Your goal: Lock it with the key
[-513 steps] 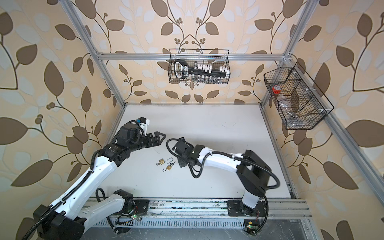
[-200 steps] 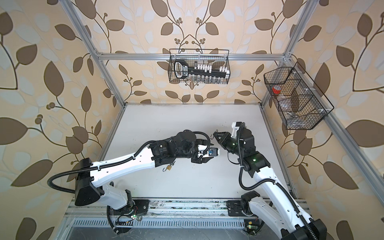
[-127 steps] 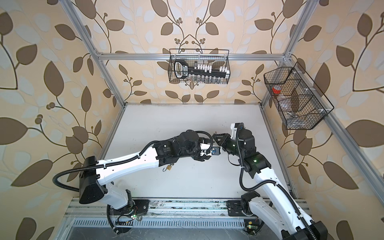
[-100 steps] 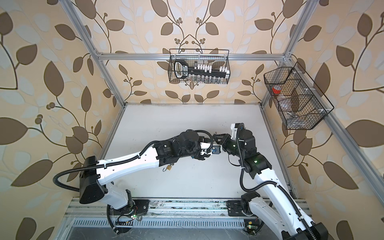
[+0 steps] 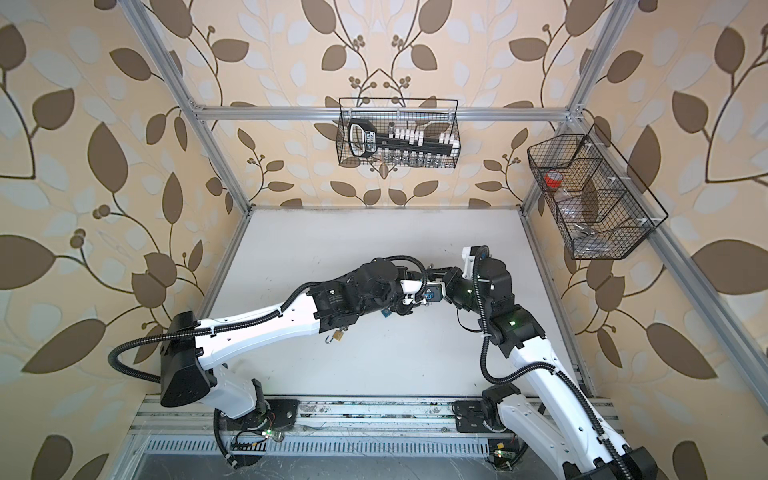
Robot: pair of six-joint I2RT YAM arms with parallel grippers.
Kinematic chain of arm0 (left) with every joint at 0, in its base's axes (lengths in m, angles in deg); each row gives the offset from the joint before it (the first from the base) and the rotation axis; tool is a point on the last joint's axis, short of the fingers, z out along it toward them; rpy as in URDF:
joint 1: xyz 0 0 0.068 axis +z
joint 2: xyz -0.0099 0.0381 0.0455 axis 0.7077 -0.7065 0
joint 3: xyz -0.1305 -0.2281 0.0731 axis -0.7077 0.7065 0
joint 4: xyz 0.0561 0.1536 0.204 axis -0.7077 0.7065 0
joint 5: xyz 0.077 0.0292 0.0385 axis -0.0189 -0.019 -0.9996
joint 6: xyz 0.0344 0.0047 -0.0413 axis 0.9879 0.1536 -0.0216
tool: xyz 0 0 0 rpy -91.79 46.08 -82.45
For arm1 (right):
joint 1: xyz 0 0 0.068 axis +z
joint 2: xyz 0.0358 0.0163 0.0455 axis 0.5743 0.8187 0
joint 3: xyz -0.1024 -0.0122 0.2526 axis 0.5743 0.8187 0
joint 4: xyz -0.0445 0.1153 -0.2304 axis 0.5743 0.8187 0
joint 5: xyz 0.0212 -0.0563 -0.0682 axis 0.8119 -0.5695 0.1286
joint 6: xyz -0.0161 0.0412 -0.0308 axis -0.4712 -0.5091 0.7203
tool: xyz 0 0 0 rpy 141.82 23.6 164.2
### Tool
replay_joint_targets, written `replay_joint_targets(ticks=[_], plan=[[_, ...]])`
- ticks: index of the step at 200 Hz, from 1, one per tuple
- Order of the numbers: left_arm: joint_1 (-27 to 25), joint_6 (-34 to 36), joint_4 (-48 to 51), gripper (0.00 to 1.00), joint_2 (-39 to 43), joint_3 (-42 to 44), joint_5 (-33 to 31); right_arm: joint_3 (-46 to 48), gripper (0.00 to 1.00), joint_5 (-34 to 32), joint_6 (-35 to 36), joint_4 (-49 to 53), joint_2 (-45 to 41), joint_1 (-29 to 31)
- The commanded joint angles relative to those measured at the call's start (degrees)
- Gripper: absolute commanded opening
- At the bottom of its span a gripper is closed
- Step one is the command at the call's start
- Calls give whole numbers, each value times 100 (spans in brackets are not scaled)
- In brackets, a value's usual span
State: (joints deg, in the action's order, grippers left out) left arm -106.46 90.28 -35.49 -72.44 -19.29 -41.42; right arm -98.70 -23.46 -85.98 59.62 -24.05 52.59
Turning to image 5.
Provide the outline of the brass padlock with keys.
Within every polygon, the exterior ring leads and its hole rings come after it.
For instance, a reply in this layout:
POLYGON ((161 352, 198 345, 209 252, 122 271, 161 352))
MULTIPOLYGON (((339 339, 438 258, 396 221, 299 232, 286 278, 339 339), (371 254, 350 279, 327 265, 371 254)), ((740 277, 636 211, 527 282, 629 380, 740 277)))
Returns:
POLYGON ((325 343, 330 344, 334 341, 341 341, 347 330, 348 330, 347 327, 340 327, 336 329, 332 334, 328 335, 325 338, 325 343))

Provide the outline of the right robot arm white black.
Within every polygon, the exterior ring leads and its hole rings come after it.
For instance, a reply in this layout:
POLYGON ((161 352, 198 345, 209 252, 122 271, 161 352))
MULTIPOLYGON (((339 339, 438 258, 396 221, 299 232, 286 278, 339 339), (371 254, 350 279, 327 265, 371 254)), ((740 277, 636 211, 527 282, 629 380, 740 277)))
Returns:
POLYGON ((487 246, 466 247, 464 267, 428 269, 459 310, 479 316, 480 371, 490 383, 485 422, 513 432, 559 479, 655 479, 647 449, 632 447, 569 375, 533 315, 517 303, 512 276, 487 246))

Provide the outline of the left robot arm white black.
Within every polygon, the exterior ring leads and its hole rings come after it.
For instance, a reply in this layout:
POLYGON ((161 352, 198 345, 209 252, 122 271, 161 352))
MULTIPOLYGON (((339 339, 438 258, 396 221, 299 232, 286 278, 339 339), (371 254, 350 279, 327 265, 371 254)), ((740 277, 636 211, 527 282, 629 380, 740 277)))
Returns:
POLYGON ((213 408, 217 448, 237 469, 246 464, 242 448, 279 441, 283 432, 260 381, 234 372, 228 361, 287 339, 344 332, 372 312, 408 315, 441 301, 443 294, 443 286, 429 282, 417 259, 376 258, 337 278, 305 282, 281 304, 203 320, 180 314, 167 332, 115 347, 108 363, 124 375, 160 385, 167 408, 196 402, 213 408))

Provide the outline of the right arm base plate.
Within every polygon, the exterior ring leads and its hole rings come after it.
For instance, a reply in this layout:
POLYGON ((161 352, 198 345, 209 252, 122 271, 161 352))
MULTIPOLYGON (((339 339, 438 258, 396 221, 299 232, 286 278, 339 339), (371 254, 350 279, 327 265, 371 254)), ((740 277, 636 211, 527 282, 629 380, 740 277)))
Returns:
POLYGON ((493 411, 488 400, 457 400, 452 403, 451 410, 457 432, 463 434, 494 432, 493 411))

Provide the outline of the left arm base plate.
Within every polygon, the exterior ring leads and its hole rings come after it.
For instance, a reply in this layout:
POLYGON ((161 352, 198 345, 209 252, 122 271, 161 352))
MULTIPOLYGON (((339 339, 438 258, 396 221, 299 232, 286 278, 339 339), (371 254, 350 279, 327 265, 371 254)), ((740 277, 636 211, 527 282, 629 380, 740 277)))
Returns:
POLYGON ((221 414, 218 426, 221 430, 239 432, 245 430, 290 430, 298 419, 300 401, 296 398, 269 398, 266 411, 246 414, 239 419, 231 419, 221 414))

